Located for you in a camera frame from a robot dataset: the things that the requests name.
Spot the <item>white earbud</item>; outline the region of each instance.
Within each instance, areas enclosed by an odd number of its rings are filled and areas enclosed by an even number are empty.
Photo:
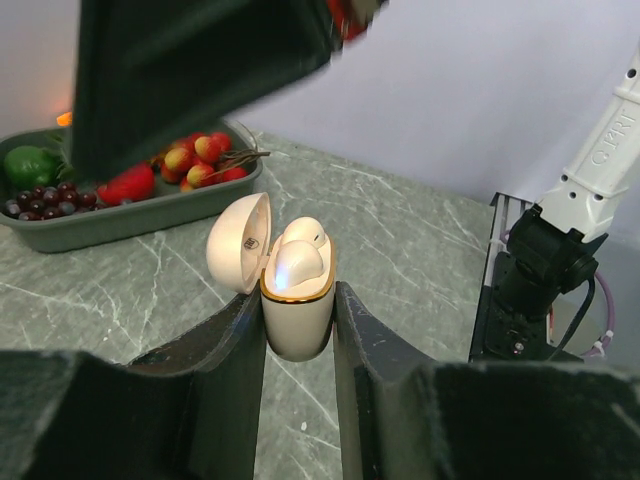
[[[304,240],[314,247],[320,248],[327,241],[327,237],[324,228],[315,218],[300,217],[285,228],[280,245],[294,240]]]
[[[324,272],[324,262],[316,247],[305,240],[291,240],[280,246],[276,254],[276,288],[295,287]]]

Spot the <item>logo on case lid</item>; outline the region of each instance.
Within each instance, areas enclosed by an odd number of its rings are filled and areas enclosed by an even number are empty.
[[[244,242],[245,250],[255,250],[259,246],[260,246],[260,242],[252,237],[247,238]]]

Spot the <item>earbud case lid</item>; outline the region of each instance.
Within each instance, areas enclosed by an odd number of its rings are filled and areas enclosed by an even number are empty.
[[[249,294],[266,265],[271,204],[266,193],[236,200],[218,217],[207,239],[207,265],[225,287]]]

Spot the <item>gold trim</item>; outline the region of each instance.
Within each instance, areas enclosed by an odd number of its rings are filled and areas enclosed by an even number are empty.
[[[267,288],[267,281],[266,281],[266,274],[265,272],[267,271],[266,268],[262,269],[262,273],[260,274],[260,291],[262,292],[262,294],[267,297],[269,300],[273,301],[273,302],[277,302],[277,303],[290,303],[290,304],[298,304],[298,303],[310,303],[310,302],[315,302],[316,300],[320,300],[321,298],[325,297],[327,295],[327,293],[329,293],[331,291],[331,287],[333,286],[334,282],[335,282],[335,278],[336,278],[336,249],[335,249],[335,244],[333,243],[333,240],[331,239],[331,237],[329,235],[327,235],[327,239],[329,240],[330,244],[331,244],[331,267],[329,267],[329,278],[327,279],[327,283],[324,285],[324,287],[322,287],[322,290],[320,290],[318,293],[315,293],[313,295],[309,295],[308,297],[302,297],[302,298],[287,298],[287,297],[281,297],[279,295],[276,295],[275,293],[271,293],[269,291],[269,289]]]

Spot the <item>black fabric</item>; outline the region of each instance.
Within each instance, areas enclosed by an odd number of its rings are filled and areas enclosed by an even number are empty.
[[[322,0],[83,0],[71,163],[108,180],[328,63]]]

